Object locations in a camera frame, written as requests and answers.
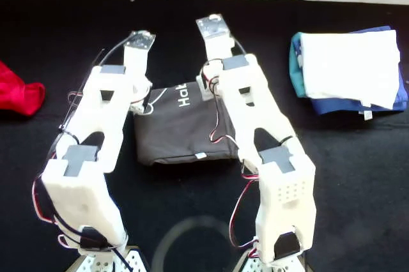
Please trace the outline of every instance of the red wire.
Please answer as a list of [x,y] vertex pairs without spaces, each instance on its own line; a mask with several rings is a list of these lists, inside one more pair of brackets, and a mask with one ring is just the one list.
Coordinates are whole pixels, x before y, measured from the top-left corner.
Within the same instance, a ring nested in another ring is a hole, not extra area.
[[234,247],[236,247],[236,248],[245,248],[245,247],[247,247],[247,246],[253,244],[255,241],[257,241],[257,239],[253,239],[253,240],[251,240],[251,241],[249,241],[249,242],[246,242],[246,243],[244,243],[244,244],[242,244],[242,245],[239,245],[239,244],[236,242],[235,233],[234,233],[234,224],[235,224],[235,218],[236,218],[236,213],[237,213],[238,205],[239,205],[240,202],[242,201],[243,196],[245,195],[245,193],[246,193],[247,190],[249,189],[250,185],[251,185],[253,182],[255,182],[255,181],[256,181],[255,179],[252,179],[252,180],[250,180],[250,181],[245,185],[245,187],[244,187],[242,193],[241,193],[240,196],[238,197],[236,206],[235,206],[235,208],[234,208],[234,210],[233,210],[233,212],[232,212],[232,214],[231,214],[231,218],[230,218],[230,222],[229,222],[229,238],[230,238],[231,244],[232,244]]

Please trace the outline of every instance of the red cloth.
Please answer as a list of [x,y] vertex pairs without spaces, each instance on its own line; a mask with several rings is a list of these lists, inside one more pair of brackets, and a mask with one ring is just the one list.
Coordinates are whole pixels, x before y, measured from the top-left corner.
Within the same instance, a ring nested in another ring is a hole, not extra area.
[[41,107],[44,97],[43,84],[34,82],[26,85],[0,61],[0,109],[32,116]]

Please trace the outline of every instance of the clothing tag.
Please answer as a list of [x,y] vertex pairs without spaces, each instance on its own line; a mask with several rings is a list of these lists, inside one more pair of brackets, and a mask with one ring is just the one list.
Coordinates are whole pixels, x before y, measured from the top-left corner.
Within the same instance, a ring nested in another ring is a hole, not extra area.
[[370,119],[372,119],[372,112],[370,110],[365,110],[364,111],[364,120],[367,121],[367,120],[370,120]]
[[207,157],[206,153],[204,153],[204,152],[202,152],[202,153],[196,153],[195,156],[196,156],[197,159],[202,159],[202,158],[206,158],[206,157]]
[[360,101],[360,103],[362,104],[362,106],[364,107],[370,107],[371,103],[369,103],[368,101]]

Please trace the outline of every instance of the blue cloth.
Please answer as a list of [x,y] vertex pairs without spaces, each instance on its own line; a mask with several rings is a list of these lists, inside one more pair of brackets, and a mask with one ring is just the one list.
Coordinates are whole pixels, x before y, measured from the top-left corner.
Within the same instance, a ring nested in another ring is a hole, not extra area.
[[[368,31],[388,31],[390,26],[380,26],[369,29],[363,29],[361,31],[354,31],[353,33],[366,33]],[[291,39],[291,45],[289,50],[289,76],[291,82],[293,83],[294,90],[299,98],[306,98],[304,78],[302,75],[302,62],[300,59],[301,53],[301,34],[295,34]],[[403,78],[401,71],[399,70],[399,89],[397,91],[395,103],[393,105],[393,110],[402,111],[407,107],[408,93],[405,90],[403,84]],[[351,111],[390,111],[390,109],[385,109],[373,105],[371,107],[362,106],[360,101],[349,100],[346,98],[319,98],[311,99],[313,103],[314,110],[318,114],[326,114],[328,112],[338,111],[338,110],[351,110]]]

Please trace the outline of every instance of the teal cloth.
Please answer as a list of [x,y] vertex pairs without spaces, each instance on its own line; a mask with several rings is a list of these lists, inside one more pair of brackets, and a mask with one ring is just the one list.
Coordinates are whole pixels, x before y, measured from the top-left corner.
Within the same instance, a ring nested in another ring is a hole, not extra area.
[[302,69],[298,65],[298,49],[296,43],[300,43],[301,34],[295,34],[291,39],[291,45],[289,47],[289,77],[293,83],[295,93],[299,98],[306,98],[305,87],[304,87],[304,76],[302,75]]

